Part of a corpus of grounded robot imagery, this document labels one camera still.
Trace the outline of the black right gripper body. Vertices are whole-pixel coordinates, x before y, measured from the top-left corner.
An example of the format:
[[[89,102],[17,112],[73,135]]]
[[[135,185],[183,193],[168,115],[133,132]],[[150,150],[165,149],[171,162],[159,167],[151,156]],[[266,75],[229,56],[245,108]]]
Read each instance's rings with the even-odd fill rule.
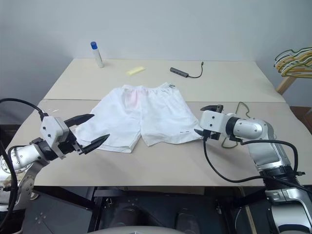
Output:
[[[216,105],[217,109],[215,112],[221,113],[223,110],[223,105]],[[204,137],[214,139],[214,140],[219,140],[220,138],[220,133],[214,132],[211,129],[212,124],[209,123],[210,119],[215,119],[215,116],[212,116],[211,114],[208,113],[208,111],[203,111],[202,114],[202,129],[204,130]]]

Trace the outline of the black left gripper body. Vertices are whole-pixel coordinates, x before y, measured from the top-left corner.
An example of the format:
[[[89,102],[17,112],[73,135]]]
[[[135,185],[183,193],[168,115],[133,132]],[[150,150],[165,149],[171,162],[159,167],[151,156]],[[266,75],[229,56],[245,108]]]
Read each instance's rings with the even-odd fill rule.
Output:
[[[80,125],[82,123],[81,118],[70,118],[66,120],[65,125],[68,127],[68,134],[64,141],[59,143],[58,148],[61,152],[66,155],[73,151],[76,151],[79,155],[84,153],[82,145],[77,142],[77,138],[75,137],[74,133],[70,130],[70,127],[75,125]]]

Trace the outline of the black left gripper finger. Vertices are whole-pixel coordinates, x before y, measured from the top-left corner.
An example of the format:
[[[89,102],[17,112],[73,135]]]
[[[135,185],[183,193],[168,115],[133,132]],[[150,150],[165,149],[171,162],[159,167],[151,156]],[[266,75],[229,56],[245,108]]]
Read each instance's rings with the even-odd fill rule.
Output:
[[[70,125],[71,126],[79,126],[82,123],[85,123],[92,117],[94,117],[94,114],[83,114],[83,115],[78,115],[75,117],[70,118]]]
[[[85,147],[82,147],[82,153],[83,154],[88,154],[91,151],[97,149],[99,146],[101,146],[109,137],[109,134],[106,134],[104,136],[98,137],[95,140],[91,141],[91,143]]]

